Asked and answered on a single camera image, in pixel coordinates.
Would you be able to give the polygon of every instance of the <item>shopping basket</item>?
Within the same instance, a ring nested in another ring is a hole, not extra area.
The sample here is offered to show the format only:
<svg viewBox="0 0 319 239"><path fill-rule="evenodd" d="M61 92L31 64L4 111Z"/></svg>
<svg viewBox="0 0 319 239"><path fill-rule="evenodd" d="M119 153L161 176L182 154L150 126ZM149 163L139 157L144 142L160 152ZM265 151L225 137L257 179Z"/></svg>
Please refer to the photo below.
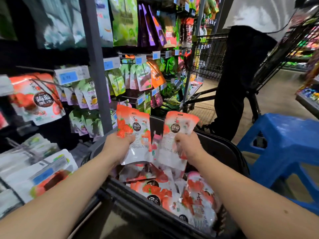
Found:
<svg viewBox="0 0 319 239"><path fill-rule="evenodd" d="M157 134L163 133L164 120L151 116L150 124L152 135L154 131L156 131ZM201 132L197 132L197 134L203 148L210 155L216 157L235 171L244 174L245 176L249 175L247 164L241 152L235 145L223 138L210 134ZM91 159L101 152L104 141L105 139L100 139L92 145ZM187 170L192 170L192 167L187 166ZM150 229L154 229L157 233L165 235L165 237L156 236L150 238L212 238L215 236L203 234L199 230L180 220L177 216L171 214L162 207L153 204L147 200L147 198L111 177L109 177L102 185L99 192L99 199L102 203L108 205L108 213L113 210L114 213L119 214L124 220L129 221L129 223L132 223L135 227L138 227L139 229L142 227L140 229L141 233L145 230L148 230L149 232ZM101 221L106 221L108 213L105 213L104 219ZM223 206L218 213L218 221L215 225L214 229L217 232L217 237L226 236L229 238L229 235L233 236L239 231L238 226L230 219L230 216L225 212Z"/></svg>
<svg viewBox="0 0 319 239"><path fill-rule="evenodd" d="M253 122L261 114L256 95L290 60L291 56L294 56L299 50L298 44L316 35L313 29L318 26L318 13L319 12L314 13L311 18L303 21L301 24L290 27L290 31L287 32L277 46L269 52L268 57L260 65L253 78L250 89L246 92L246 97L249 100L253 112ZM223 69L226 42L227 34L199 36L197 41L193 42L192 53L187 62L188 72L202 78L219 81ZM217 88L212 88L194 94L190 100L184 103L183 112L187 112L189 108L192 110L194 104L197 102L214 100L214 95L203 98L200 98L200 96L216 90Z"/></svg>

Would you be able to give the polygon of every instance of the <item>black pants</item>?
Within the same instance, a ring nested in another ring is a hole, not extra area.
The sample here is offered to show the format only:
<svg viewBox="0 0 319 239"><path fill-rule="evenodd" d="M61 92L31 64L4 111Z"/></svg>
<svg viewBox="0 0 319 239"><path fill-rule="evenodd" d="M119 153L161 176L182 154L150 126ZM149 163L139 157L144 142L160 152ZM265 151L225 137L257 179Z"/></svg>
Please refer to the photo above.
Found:
<svg viewBox="0 0 319 239"><path fill-rule="evenodd" d="M217 136L229 141L234 138L244 110L246 91L260 64L276 44L273 38L248 26L230 29L215 97L217 118L212 129Z"/></svg>

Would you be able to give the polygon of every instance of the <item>hand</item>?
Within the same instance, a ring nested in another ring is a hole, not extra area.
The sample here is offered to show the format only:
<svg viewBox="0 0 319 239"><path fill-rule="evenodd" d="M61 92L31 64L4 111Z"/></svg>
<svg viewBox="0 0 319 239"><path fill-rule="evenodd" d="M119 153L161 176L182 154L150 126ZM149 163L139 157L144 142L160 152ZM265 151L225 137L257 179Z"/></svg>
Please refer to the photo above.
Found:
<svg viewBox="0 0 319 239"><path fill-rule="evenodd" d="M175 141L185 153L188 162L196 167L198 160L206 153L197 134L192 132L190 135L186 135L179 132L175 136Z"/></svg>
<svg viewBox="0 0 319 239"><path fill-rule="evenodd" d="M107 157L112 164L119 164L129 150L130 144L135 141L135 136L120 138L117 132L106 137L103 149L100 154Z"/></svg>

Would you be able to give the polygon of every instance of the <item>person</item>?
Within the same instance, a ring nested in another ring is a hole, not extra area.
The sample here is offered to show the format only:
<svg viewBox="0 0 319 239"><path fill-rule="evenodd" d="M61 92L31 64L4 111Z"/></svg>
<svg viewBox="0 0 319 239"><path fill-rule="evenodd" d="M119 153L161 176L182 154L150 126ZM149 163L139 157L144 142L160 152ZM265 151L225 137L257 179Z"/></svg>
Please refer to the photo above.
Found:
<svg viewBox="0 0 319 239"><path fill-rule="evenodd" d="M215 96L217 118L202 130L231 141L246 92L261 63L289 29L295 0L234 0L224 29L230 29Z"/></svg>
<svg viewBox="0 0 319 239"><path fill-rule="evenodd" d="M108 173L126 155L134 136L107 136L101 153L42 196L0 221L0 238L62 239ZM188 162L218 194L248 239L316 238L319 217L210 156L196 135L178 133Z"/></svg>

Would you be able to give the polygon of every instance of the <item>white shirt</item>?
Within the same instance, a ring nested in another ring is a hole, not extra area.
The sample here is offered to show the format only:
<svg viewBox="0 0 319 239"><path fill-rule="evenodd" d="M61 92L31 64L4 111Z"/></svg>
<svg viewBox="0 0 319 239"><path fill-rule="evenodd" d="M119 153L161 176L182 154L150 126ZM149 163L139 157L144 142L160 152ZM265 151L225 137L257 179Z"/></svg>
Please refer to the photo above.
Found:
<svg viewBox="0 0 319 239"><path fill-rule="evenodd" d="M285 27L293 16L296 0L234 0L224 28L235 25L250 26L263 33L277 32ZM280 41L288 31L268 34Z"/></svg>

